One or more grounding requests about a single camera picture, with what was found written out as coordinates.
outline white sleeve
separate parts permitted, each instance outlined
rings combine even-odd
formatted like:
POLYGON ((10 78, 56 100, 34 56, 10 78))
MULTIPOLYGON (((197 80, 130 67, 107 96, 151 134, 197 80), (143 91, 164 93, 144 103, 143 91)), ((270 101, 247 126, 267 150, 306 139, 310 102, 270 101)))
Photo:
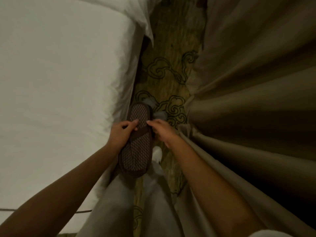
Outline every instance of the white sleeve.
POLYGON ((249 237, 292 237, 292 236, 283 232, 265 229, 265 230, 257 231, 253 233, 252 235, 250 235, 249 237))

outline person's left arm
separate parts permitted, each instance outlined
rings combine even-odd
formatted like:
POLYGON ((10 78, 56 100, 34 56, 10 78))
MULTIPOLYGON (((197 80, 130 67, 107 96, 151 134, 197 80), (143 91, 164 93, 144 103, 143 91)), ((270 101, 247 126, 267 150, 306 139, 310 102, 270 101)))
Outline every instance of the person's left arm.
POLYGON ((104 147, 13 212, 0 226, 0 236, 56 236, 126 144, 132 130, 137 129, 137 124, 137 120, 114 124, 104 147))

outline forearm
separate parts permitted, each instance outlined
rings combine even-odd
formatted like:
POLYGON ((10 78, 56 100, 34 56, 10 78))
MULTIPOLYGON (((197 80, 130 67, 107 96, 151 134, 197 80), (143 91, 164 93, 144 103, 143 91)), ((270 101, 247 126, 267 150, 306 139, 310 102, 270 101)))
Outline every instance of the forearm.
POLYGON ((0 226, 0 236, 57 235, 80 207, 116 154, 111 148, 104 146, 34 195, 0 226))
POLYGON ((170 148, 198 203, 221 237, 244 237, 264 229, 242 196, 182 138, 174 138, 170 148))

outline mattress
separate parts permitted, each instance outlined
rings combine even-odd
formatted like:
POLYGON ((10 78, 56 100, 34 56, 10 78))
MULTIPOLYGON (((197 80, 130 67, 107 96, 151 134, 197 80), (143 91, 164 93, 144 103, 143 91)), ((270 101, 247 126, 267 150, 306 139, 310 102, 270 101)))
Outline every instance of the mattress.
MULTIPOLYGON (((125 119, 145 29, 83 0, 1 0, 0 223, 125 119)), ((76 233, 93 189, 62 233, 76 233)))

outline dark line on bed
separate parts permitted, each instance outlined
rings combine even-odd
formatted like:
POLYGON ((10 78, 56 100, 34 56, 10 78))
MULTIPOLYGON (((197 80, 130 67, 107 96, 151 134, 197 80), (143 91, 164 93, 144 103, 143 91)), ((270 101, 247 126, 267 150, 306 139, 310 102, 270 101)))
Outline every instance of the dark line on bed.
MULTIPOLYGON (((14 212, 16 211, 16 209, 3 209, 3 208, 0 208, 0 211, 8 211, 8 212, 14 212)), ((81 214, 81 213, 88 213, 88 212, 91 212, 92 210, 89 210, 89 211, 77 211, 75 214, 81 214)))

